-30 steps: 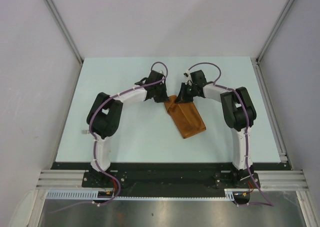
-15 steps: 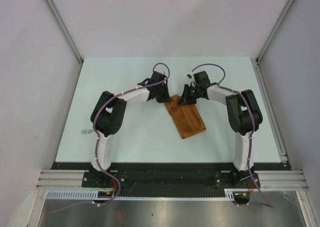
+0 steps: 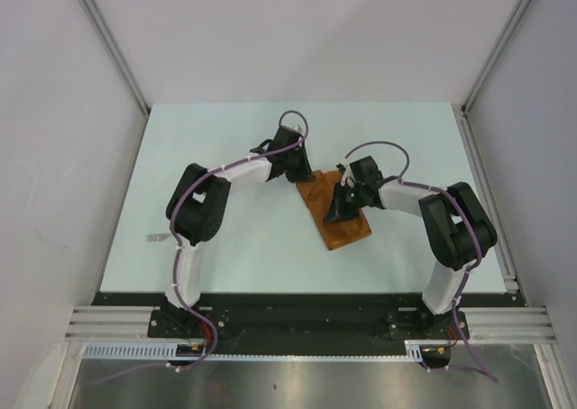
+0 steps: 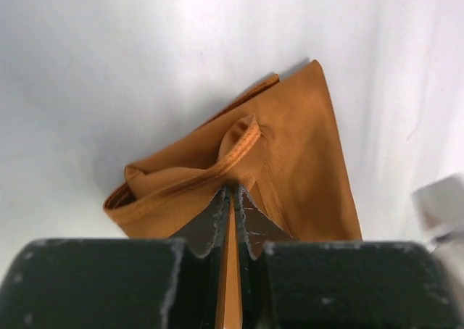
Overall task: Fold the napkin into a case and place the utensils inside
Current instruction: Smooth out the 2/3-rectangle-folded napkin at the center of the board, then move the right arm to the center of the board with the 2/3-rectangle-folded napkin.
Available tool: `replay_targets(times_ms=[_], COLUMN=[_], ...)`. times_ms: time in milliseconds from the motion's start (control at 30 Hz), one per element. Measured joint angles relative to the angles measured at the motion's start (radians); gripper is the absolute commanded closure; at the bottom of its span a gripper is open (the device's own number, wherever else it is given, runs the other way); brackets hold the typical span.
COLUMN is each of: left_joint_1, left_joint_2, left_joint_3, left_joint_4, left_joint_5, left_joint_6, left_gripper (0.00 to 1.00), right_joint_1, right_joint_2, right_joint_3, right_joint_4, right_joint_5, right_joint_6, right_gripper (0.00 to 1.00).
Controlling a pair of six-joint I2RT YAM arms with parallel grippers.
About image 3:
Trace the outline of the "orange cloth napkin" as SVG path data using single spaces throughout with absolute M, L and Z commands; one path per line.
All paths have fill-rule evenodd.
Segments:
M 345 198 L 349 190 L 342 185 L 338 170 L 316 170 L 315 179 L 297 183 L 307 209 L 329 250 L 337 250 L 371 235 L 371 227 L 363 211 Z

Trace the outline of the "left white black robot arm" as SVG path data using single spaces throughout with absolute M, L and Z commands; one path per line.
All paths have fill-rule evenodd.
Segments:
M 189 307 L 200 297 L 200 277 L 206 245 L 221 229 L 230 196 L 248 186 L 284 176 L 291 183 L 315 179 L 307 159 L 306 132 L 280 126 L 275 136 L 249 154 L 212 169 L 190 164 L 169 200 L 166 216 L 176 242 L 168 301 L 175 305 L 167 324 L 187 337 L 199 325 L 198 313 Z

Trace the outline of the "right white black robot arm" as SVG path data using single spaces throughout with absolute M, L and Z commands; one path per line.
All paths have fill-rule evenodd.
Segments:
M 448 327 L 447 312 L 456 308 L 469 275 L 496 245 L 496 230 L 472 187 L 459 182 L 446 188 L 384 177 L 371 157 L 337 166 L 323 223 L 351 221 L 364 207 L 401 211 L 422 219 L 435 266 L 416 315 L 417 330 L 436 338 Z

